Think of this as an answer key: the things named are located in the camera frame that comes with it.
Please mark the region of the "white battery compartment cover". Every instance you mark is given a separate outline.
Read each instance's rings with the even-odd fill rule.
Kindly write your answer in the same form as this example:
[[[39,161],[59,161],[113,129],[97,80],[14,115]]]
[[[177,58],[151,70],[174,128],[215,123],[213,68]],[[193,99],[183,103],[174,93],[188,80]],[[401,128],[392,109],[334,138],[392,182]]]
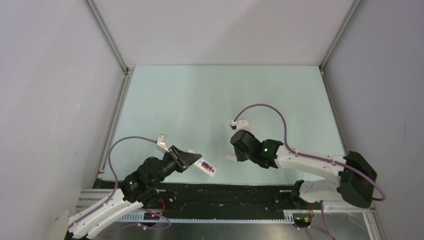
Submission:
[[[238,161],[236,155],[229,153],[226,154],[225,159],[235,163]]]

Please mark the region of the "white remote control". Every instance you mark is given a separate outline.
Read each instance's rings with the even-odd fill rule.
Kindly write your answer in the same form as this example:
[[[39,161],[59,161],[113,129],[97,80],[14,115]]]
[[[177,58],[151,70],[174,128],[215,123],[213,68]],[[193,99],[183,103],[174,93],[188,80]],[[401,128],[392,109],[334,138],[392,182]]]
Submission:
[[[217,173],[216,167],[206,161],[203,157],[199,158],[195,163],[193,163],[193,166],[208,175],[210,178],[213,178]]]

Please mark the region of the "red battery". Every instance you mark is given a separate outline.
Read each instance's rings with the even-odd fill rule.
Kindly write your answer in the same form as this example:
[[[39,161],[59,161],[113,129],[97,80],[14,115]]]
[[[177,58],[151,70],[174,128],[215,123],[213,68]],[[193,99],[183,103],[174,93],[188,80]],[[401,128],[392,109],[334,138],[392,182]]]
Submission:
[[[206,169],[207,171],[211,172],[213,170],[213,167],[211,167],[210,165],[206,164],[205,162],[201,164],[201,166]]]

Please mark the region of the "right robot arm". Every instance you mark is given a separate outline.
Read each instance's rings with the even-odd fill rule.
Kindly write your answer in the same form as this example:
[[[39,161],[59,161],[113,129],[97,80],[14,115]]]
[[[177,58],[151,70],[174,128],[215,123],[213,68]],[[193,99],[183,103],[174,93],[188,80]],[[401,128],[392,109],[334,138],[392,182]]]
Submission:
[[[321,180],[298,180],[290,193],[297,209],[319,201],[345,201],[367,209],[373,201],[377,172],[358,152],[346,156],[314,156],[290,150],[279,140],[259,141],[251,132],[238,130],[231,138],[235,159],[251,161],[261,168],[294,169],[321,177]]]

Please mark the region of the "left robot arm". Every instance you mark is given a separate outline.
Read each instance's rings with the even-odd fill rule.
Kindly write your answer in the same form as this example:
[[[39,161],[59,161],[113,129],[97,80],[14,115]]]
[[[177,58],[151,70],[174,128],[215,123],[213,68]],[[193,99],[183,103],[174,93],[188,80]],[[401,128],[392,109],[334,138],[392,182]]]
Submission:
[[[68,220],[66,240],[92,240],[105,228],[137,209],[157,204],[157,186],[174,172],[183,173],[203,156],[171,146],[162,159],[149,157],[103,199]]]

